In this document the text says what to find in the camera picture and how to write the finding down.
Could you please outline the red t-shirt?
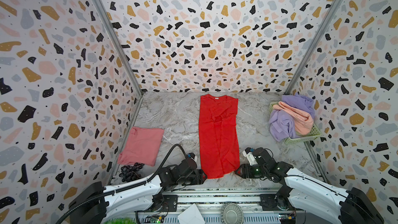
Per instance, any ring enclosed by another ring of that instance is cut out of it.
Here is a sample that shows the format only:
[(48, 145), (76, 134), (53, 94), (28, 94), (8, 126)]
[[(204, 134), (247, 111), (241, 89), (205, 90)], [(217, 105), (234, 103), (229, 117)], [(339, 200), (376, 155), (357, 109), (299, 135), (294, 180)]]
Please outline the red t-shirt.
[(209, 179), (221, 178), (240, 166), (236, 132), (238, 99), (202, 95), (199, 141), (201, 169)]

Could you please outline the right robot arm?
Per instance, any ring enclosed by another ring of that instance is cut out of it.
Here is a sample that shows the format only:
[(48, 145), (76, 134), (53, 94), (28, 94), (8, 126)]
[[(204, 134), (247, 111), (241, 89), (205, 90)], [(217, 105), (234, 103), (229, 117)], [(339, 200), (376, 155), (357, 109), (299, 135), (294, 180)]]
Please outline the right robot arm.
[(383, 217), (367, 195), (355, 187), (339, 188), (315, 179), (294, 166), (273, 158), (267, 148), (246, 148), (235, 174), (243, 179), (268, 179), (282, 187), (263, 207), (282, 211), (301, 209), (332, 224), (382, 224)]

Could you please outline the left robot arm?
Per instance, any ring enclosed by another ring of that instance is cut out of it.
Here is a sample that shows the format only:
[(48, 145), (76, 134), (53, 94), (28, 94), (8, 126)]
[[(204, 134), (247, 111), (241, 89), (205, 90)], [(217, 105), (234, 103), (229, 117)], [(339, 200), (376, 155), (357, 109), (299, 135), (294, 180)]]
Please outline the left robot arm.
[(93, 183), (68, 207), (72, 224), (101, 224), (139, 211), (156, 211), (164, 203), (164, 192), (178, 187), (202, 185), (207, 175), (187, 157), (179, 165), (160, 166), (155, 173), (121, 185)]

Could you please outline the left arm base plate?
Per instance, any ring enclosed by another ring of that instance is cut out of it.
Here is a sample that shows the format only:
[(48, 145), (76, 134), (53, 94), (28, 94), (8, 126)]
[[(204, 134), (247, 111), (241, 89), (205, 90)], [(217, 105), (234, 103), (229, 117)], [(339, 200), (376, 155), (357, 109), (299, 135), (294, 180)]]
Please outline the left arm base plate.
[(178, 196), (157, 194), (153, 196), (152, 202), (150, 210), (153, 212), (176, 212)]

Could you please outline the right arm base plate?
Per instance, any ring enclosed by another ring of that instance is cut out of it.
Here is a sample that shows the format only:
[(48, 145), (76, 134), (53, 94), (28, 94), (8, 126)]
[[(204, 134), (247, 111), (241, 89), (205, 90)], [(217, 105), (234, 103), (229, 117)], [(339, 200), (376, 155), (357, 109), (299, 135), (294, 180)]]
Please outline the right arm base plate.
[(287, 211), (291, 208), (288, 202), (279, 201), (275, 194), (261, 194), (259, 197), (263, 211)]

